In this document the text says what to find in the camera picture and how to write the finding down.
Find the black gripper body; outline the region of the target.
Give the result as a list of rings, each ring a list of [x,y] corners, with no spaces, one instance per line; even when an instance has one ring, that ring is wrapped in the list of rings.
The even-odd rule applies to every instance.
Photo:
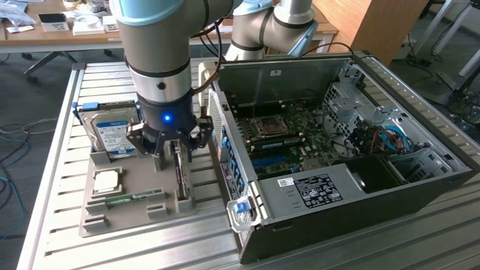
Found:
[[[170,102],[153,102],[137,95],[142,115],[142,131],[157,138],[159,133],[166,136],[177,135],[177,131],[189,134],[197,122],[193,114],[193,96],[185,94],[179,99]]]

